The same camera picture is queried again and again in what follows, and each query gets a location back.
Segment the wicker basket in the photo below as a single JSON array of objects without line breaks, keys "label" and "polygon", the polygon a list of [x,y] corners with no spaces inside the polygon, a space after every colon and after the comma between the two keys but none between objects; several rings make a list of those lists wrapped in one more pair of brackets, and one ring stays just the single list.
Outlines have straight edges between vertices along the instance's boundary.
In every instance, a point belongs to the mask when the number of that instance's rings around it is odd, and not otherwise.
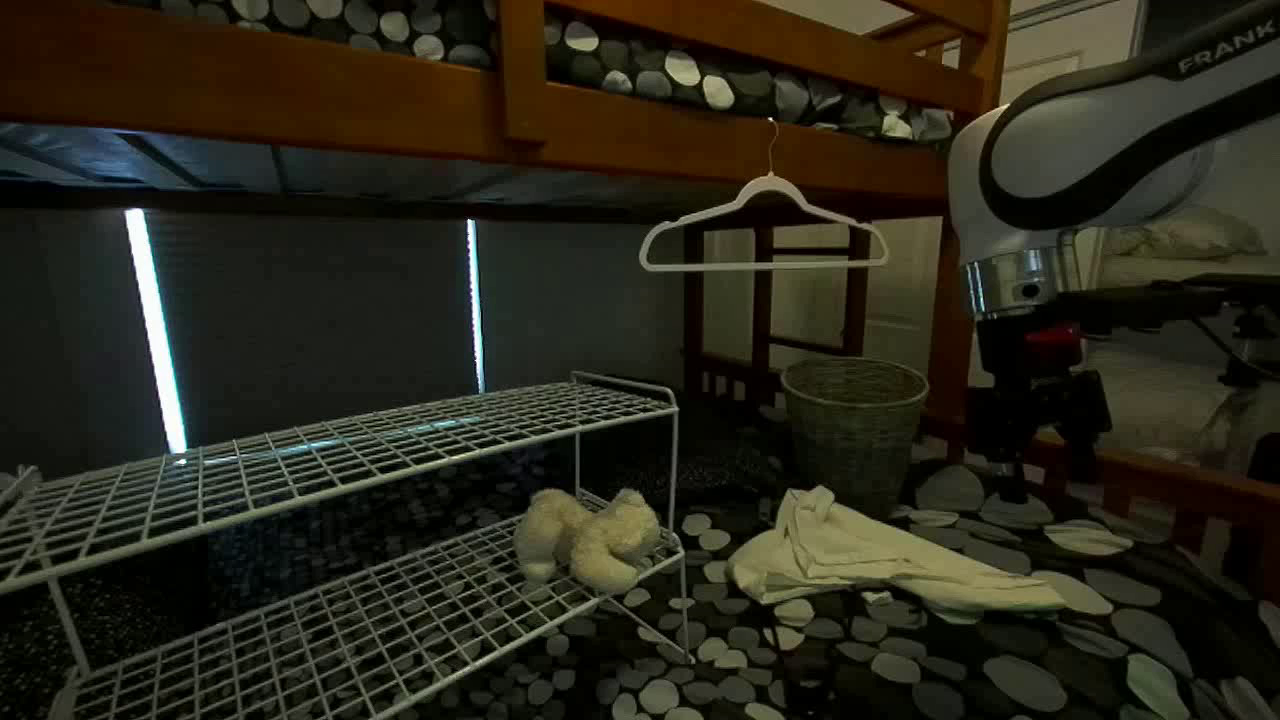
[{"label": "wicker basket", "polygon": [[905,365],[842,358],[784,370],[784,393],[800,479],[889,515],[913,463],[929,379]]}]

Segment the white hanger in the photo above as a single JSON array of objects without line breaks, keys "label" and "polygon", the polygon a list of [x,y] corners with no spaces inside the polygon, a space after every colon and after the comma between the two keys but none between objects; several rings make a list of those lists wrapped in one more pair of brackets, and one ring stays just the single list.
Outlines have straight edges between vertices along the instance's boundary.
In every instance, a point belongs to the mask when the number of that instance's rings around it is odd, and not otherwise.
[{"label": "white hanger", "polygon": [[[889,263],[889,242],[876,225],[865,225],[856,218],[843,218],[843,211],[833,211],[833,207],[820,207],[820,205],[810,205],[810,195],[774,174],[774,147],[776,147],[776,136],[781,136],[781,126],[774,126],[774,139],[769,139],[769,174],[763,175],[751,175],[728,205],[711,205],[711,207],[700,207],[700,211],[689,211],[689,218],[677,218],[677,221],[660,221],[644,231],[640,242],[640,267],[644,271],[781,271],[781,267],[882,267]],[[817,218],[817,221],[829,221],[829,225],[843,225],[843,229],[861,229],[872,237],[876,254],[869,261],[812,261],[812,256],[796,256],[796,261],[769,261],[769,263],[757,263],[757,261],[732,261],[732,263],[655,263],[650,261],[652,244],[673,231],[673,229],[689,229],[689,225],[707,225],[716,218],[732,218],[739,207],[749,207],[757,195],[763,192],[776,192],[776,195],[790,195],[803,218]]]}]

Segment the wire shelf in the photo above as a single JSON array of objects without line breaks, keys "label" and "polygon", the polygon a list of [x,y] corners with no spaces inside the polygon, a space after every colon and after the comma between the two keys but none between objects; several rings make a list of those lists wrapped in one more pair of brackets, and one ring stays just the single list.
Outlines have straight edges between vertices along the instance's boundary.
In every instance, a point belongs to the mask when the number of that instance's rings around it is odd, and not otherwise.
[{"label": "wire shelf", "polygon": [[[592,614],[571,576],[523,583],[516,520],[309,589],[97,669],[77,718],[393,718]],[[677,531],[644,579],[682,564]]]},{"label": "wire shelf", "polygon": [[0,515],[0,593],[479,455],[677,418],[640,386],[537,386],[431,402],[118,463],[31,487]]}]

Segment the white robotic arm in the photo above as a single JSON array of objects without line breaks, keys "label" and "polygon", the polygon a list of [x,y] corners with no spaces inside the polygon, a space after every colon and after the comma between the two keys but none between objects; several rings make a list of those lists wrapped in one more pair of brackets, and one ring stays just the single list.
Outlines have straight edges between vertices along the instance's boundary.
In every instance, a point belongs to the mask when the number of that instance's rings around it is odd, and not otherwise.
[{"label": "white robotic arm", "polygon": [[974,120],[949,159],[974,312],[1021,316],[1061,298],[1072,229],[1137,225],[1217,184],[1217,146],[1280,117],[1280,0],[1247,3],[1177,47],[1048,80]]}]

